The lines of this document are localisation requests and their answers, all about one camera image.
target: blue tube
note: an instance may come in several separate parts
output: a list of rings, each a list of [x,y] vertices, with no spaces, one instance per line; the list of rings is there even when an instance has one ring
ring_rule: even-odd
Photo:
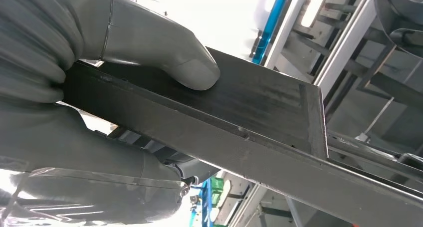
[[[275,4],[273,5],[272,11],[269,15],[269,19],[267,20],[266,26],[264,27],[263,35],[258,42],[257,50],[255,51],[255,55],[252,58],[253,63],[260,64],[263,60],[264,54],[266,53],[266,49],[269,46],[270,39],[272,38],[272,34],[275,31],[279,15],[282,12],[285,2],[286,0],[275,0]]]

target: black metal sheet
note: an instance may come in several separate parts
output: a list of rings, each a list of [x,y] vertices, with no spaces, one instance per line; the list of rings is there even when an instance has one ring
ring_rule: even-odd
[[[99,69],[307,153],[327,156],[321,94],[316,86],[222,52],[210,52],[221,78],[207,91],[189,90],[156,68],[105,63]],[[185,107],[178,110],[187,112]]]
[[[217,51],[211,54],[220,66],[222,76],[219,84],[209,91],[187,90],[163,74],[155,81],[146,80],[151,86],[140,87],[128,82],[133,79],[130,75],[116,78],[79,63],[67,73],[65,102],[351,223],[396,227],[403,225],[404,220],[409,226],[419,226],[423,222],[421,198],[327,162],[325,135],[291,135],[295,137],[291,139],[300,145],[309,143],[314,147],[316,143],[317,146],[323,143],[323,155],[311,151],[315,154],[313,156],[307,150],[300,151],[303,146],[296,149],[282,143],[287,139],[281,136],[290,136],[286,133],[291,131],[324,132],[323,117],[319,116],[322,101],[318,88]],[[120,72],[127,67],[115,68],[120,68]],[[149,73],[153,70],[139,70],[137,78],[144,78],[143,75],[151,78]],[[284,108],[279,108],[275,99],[285,100],[284,95],[250,99],[248,93],[258,95],[255,86],[261,90],[277,89],[277,93],[297,90],[300,105],[297,109],[285,108],[287,101],[283,101]],[[175,91],[172,98],[179,98],[181,102],[158,93],[163,91],[166,94],[171,90]],[[221,106],[213,105],[209,99],[220,102]],[[275,113],[272,118],[264,113],[254,115],[252,110],[243,111],[244,108],[260,106],[256,102],[263,102],[265,107],[278,107],[285,113]],[[308,114],[304,115],[298,109],[308,110]],[[263,107],[257,110],[266,111]],[[302,120],[304,126],[308,122],[308,127],[301,129],[297,124],[296,129],[295,125],[288,123],[295,118]],[[269,138],[266,133],[255,132],[267,129],[250,130],[255,125],[246,120],[255,121],[254,124],[265,123],[269,130],[274,125],[284,133],[278,136],[277,132],[270,132],[276,140]]]

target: metal bar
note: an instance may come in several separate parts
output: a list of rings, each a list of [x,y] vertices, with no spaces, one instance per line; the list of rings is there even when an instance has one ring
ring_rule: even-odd
[[[296,112],[303,111],[298,109],[301,101],[288,101],[287,93],[295,90],[300,96],[303,86],[317,97],[318,88],[230,55],[211,54],[221,77],[208,91],[188,90],[147,67],[115,65],[112,76],[77,63],[67,72],[65,102],[348,222],[385,227],[402,225],[404,219],[411,226],[423,222],[422,198],[282,143],[281,126],[288,123],[269,112],[276,108],[286,117],[304,120],[303,113]],[[281,110],[279,105],[287,102],[297,109]],[[246,111],[257,106],[267,113]],[[251,121],[257,126],[275,121],[271,124],[279,135],[273,136],[272,129],[258,134],[261,129],[249,126]]]
[[[322,70],[313,81],[313,84],[322,88],[323,98],[326,97],[336,78],[344,69],[375,17],[374,0],[362,0],[328,56]]]
[[[292,218],[292,214],[289,211],[284,211],[284,210],[278,210],[278,209],[274,209],[274,208],[268,208],[268,207],[261,207],[261,211],[267,215],[272,215],[272,216],[280,216],[280,217],[285,217],[285,218]]]
[[[278,56],[280,55],[283,46],[288,39],[289,33],[292,30],[292,27],[297,20],[298,14],[301,11],[301,7],[303,6],[304,0],[292,0],[291,4],[289,5],[288,11],[286,12],[285,18],[282,22],[282,25],[278,31],[276,36],[275,42],[272,45],[272,48],[269,51],[267,56],[267,60],[264,63],[264,66],[273,69],[276,65]]]
[[[359,82],[357,89],[361,90],[361,89],[367,88],[367,86],[370,83],[370,79],[372,79],[372,77],[377,72],[379,72],[379,70],[384,66],[385,62],[388,60],[388,58],[394,52],[396,47],[397,47],[397,45],[395,45],[393,42],[391,42],[391,43],[389,43],[385,46],[385,48],[379,54],[378,58],[376,58],[375,62],[373,62],[370,69],[367,70],[366,74],[361,78],[361,81]]]
[[[236,194],[227,194],[228,198],[233,198],[233,199],[244,199],[244,195],[236,195]]]
[[[348,0],[348,3],[347,4],[354,5],[356,1],[357,0]],[[344,13],[344,14],[341,15],[341,17],[339,18],[339,20],[345,21],[348,18],[348,16],[349,16],[349,14]],[[340,32],[339,29],[334,29],[332,31],[332,33],[330,34],[330,36],[329,36],[329,38],[328,38],[328,40],[327,40],[327,42],[325,44],[325,48],[327,48],[329,50],[331,50],[333,48],[333,46],[332,46],[333,45],[333,42],[338,37],[339,32]],[[325,59],[325,56],[319,55],[319,57],[317,58],[316,62],[313,65],[313,67],[309,71],[309,74],[310,75],[316,76],[316,74],[318,72],[320,72],[321,65],[322,65],[322,62],[324,61],[324,59]]]
[[[376,154],[370,147],[360,148],[351,142],[340,140],[330,134],[328,134],[328,147],[329,150],[358,158],[367,163],[408,177],[409,179],[423,181],[423,172],[421,170],[396,162],[393,160],[393,157],[387,158],[387,156]]]
[[[258,218],[260,219],[261,227],[267,227],[266,217],[264,215],[259,215]]]
[[[360,52],[363,50],[364,46],[366,45],[367,41],[365,39],[361,39],[361,41],[358,43],[357,48],[354,50],[353,54],[351,55],[351,60],[356,60],[357,57],[360,55]],[[335,83],[333,84],[333,86],[331,87],[329,93],[326,95],[326,98],[323,100],[323,106],[325,107],[325,117],[326,117],[326,123],[329,122],[328,120],[328,114],[332,115],[333,113],[335,113],[335,111],[338,109],[339,105],[341,104],[342,100],[345,98],[345,96],[340,96],[337,95],[336,99],[340,99],[337,100],[337,102],[339,102],[336,106],[334,104],[332,104],[331,106],[328,106],[329,102],[331,101],[332,97],[335,95],[336,91],[338,90],[338,88],[341,86],[342,82],[344,81],[345,77],[347,76],[347,71],[346,70],[342,70],[341,74],[338,76],[338,78],[336,79]],[[340,92],[347,92],[346,90],[343,89],[351,89],[351,87],[348,86],[343,86]]]
[[[322,55],[328,56],[328,55],[332,55],[333,53],[333,52],[330,52],[328,49],[320,46],[319,44],[307,38],[304,38],[303,36],[297,33],[292,32],[291,35],[297,38],[300,42],[307,45],[308,47],[321,53]],[[360,77],[360,78],[364,77],[369,70],[366,66],[359,64],[358,62],[354,60],[348,59],[348,60],[345,60],[345,62],[346,62],[345,70],[351,72],[357,77]],[[348,82],[348,86],[346,86],[345,92],[342,93],[343,97],[345,97],[345,95],[348,93],[347,90],[351,88],[351,86],[354,84],[354,81],[355,81],[355,77],[351,77]],[[374,77],[370,80],[370,83],[378,87],[382,91],[386,92],[387,94],[391,95],[392,97],[395,97],[396,102],[403,103],[407,106],[414,107],[420,111],[423,111],[423,94],[422,93],[381,73],[376,73]],[[369,89],[364,89],[364,90],[362,89],[361,91],[368,92],[370,94],[373,94],[388,100],[391,98],[391,96],[386,96],[383,93],[378,93]]]
[[[316,20],[341,30],[345,29],[345,27],[347,26],[346,21],[337,20],[323,15],[317,15]]]
[[[383,148],[383,147],[375,146],[375,145],[373,145],[371,143],[365,143],[363,141],[360,141],[360,140],[357,140],[355,138],[351,138],[349,136],[345,136],[345,135],[336,133],[336,132],[331,131],[331,130],[328,130],[327,135],[330,138],[335,137],[335,138],[338,138],[338,139],[343,139],[344,141],[348,141],[350,143],[354,143],[354,145],[359,146],[359,147],[362,147],[362,148],[364,148],[364,147],[370,147],[372,149],[375,149],[375,150],[384,152],[384,153],[386,153],[388,155],[391,155],[391,156],[398,156],[398,155],[400,155],[399,152],[392,151],[392,150],[389,150],[389,149],[386,149],[386,148]]]
[[[292,214],[292,219],[294,220],[294,223],[297,227],[304,227],[303,221],[301,220],[301,217],[298,213],[297,206],[295,206],[296,201],[292,198],[286,196],[286,202],[288,203],[289,210]]]
[[[330,2],[325,3],[324,8],[343,11],[343,12],[349,12],[349,13],[353,13],[357,9],[357,7],[353,5],[330,3]]]
[[[257,206],[260,204],[261,199],[267,192],[267,188],[261,185],[255,185],[251,189],[248,199],[244,200],[239,207],[239,211],[236,212],[232,221],[228,227],[245,227],[249,220],[256,213]]]

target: transparent plastic sheet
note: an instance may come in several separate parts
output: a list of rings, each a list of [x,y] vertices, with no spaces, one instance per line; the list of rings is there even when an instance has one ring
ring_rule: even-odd
[[[77,170],[43,168],[0,157],[0,226],[144,224],[173,215],[188,187]]]

